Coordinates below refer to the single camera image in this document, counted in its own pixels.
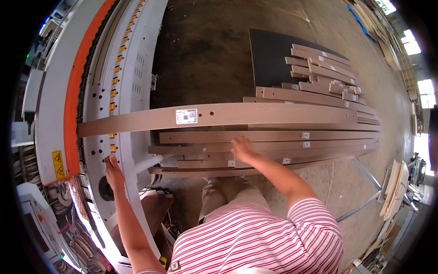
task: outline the factory floor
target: factory floor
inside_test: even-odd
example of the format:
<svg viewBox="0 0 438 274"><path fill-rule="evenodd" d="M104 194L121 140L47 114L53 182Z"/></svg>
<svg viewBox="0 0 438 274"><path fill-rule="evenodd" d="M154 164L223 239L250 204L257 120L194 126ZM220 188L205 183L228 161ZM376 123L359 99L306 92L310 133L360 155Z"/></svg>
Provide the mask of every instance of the factory floor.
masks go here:
<svg viewBox="0 0 438 274"><path fill-rule="evenodd" d="M254 96L249 28L299 37L330 48L351 61L377 110L385 137L378 151L359 157L382 182L394 159L413 152L411 103L399 71L384 60L378 44L367 38L343 0L169 0L158 38L151 108L200 103L242 102ZM376 189L353 160L296 171L335 218L368 200ZM262 175L248 176L272 211L286 217L287 202ZM202 178L164 178L157 186L173 193L173 213L187 230L197 224ZM344 242L341 268L359 257L377 236L383 218L376 201L339 223Z"/></svg>

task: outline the red and white striped shirt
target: red and white striped shirt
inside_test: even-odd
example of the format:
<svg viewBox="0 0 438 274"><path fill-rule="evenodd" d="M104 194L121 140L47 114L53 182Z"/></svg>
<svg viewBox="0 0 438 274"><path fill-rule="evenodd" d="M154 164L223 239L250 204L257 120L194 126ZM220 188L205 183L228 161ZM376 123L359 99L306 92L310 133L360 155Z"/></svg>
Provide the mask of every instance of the red and white striped shirt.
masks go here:
<svg viewBox="0 0 438 274"><path fill-rule="evenodd" d="M342 239L324 205L316 198L301 199L287 218L253 203L222 206L179 236L171 260L179 267L168 273L228 273L253 267L278 273L336 273Z"/></svg>

